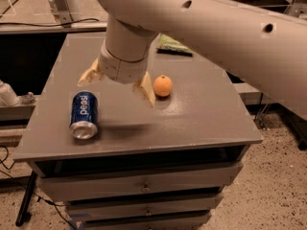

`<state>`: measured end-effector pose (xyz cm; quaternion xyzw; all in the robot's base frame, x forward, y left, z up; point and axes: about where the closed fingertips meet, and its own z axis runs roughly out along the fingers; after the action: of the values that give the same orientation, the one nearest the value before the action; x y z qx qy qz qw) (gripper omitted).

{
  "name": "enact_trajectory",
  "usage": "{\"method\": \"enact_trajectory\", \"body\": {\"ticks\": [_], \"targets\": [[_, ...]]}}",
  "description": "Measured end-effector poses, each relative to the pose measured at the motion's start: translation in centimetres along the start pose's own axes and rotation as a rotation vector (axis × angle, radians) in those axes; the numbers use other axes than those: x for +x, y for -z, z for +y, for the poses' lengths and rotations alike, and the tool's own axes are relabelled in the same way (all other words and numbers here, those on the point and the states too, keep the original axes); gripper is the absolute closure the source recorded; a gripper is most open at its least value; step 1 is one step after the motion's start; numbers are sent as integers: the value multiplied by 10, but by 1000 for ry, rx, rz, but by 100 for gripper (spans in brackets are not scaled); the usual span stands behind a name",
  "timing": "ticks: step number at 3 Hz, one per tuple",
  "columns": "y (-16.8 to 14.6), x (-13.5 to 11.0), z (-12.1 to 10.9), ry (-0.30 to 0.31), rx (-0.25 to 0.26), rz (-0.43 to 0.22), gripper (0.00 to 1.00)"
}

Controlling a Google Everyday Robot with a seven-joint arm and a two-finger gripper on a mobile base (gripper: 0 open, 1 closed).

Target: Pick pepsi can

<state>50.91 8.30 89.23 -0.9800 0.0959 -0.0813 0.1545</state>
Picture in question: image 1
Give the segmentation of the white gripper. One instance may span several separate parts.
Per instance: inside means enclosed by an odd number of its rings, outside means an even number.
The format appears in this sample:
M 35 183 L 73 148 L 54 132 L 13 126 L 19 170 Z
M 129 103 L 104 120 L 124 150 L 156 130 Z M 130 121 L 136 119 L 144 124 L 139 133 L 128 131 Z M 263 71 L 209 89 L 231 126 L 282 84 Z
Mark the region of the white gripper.
M 149 106 L 155 104 L 155 93 L 150 74 L 147 72 L 147 60 L 128 62 L 114 57 L 103 43 L 98 59 L 83 72 L 78 80 L 79 87 L 100 81 L 104 74 L 112 81 L 122 84 L 134 83 L 133 91 Z

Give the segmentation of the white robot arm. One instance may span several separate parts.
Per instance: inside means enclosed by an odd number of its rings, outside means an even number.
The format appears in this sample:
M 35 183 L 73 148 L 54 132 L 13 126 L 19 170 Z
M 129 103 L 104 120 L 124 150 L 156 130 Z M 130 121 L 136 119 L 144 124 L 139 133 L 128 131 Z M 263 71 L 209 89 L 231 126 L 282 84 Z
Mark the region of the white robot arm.
M 81 86 L 148 83 L 148 52 L 167 35 L 307 119 L 307 22 L 230 0 L 98 0 L 106 39 Z

